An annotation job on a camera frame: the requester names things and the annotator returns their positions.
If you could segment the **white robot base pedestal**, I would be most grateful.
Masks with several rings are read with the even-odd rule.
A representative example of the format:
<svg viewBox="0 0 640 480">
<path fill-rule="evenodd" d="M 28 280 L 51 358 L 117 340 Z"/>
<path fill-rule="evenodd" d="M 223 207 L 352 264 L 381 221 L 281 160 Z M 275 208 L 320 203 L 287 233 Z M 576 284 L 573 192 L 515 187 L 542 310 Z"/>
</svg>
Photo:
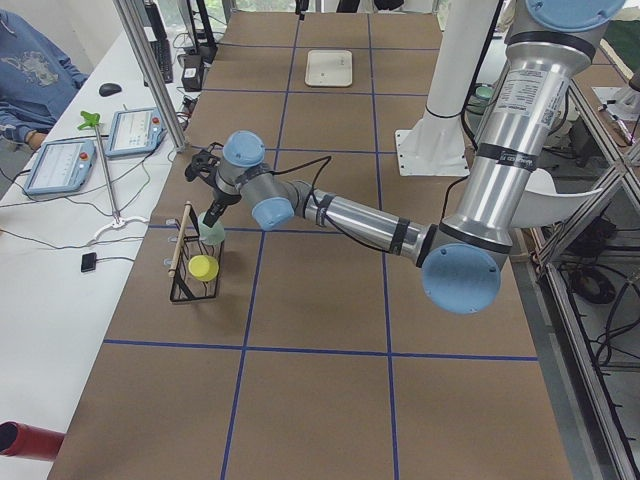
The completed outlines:
<svg viewBox="0 0 640 480">
<path fill-rule="evenodd" d="M 412 129 L 395 132 L 402 176 L 464 177 L 469 173 L 463 111 L 501 9 L 497 0 L 451 3 L 424 114 Z"/>
</svg>

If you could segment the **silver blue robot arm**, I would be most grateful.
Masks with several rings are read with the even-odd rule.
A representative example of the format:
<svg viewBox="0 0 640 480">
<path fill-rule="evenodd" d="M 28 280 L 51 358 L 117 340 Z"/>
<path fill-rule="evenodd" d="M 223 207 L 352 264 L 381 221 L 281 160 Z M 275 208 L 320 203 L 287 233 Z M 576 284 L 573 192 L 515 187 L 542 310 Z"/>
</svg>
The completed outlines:
<svg viewBox="0 0 640 480">
<path fill-rule="evenodd" d="M 287 181 L 265 162 L 253 132 L 233 133 L 220 156 L 196 155 L 188 180 L 213 191 L 204 216 L 213 225 L 225 209 L 246 202 L 261 229 L 301 217 L 332 228 L 376 251 L 411 259 L 422 272 L 426 295 L 440 308 L 472 314 L 488 307 L 501 284 L 511 250 L 509 231 L 529 227 L 527 183 L 551 133 L 572 77 L 592 62 L 619 1 L 522 1 L 507 40 L 507 73 L 479 137 L 473 165 L 456 211 L 422 226 L 319 190 Z"/>
</svg>

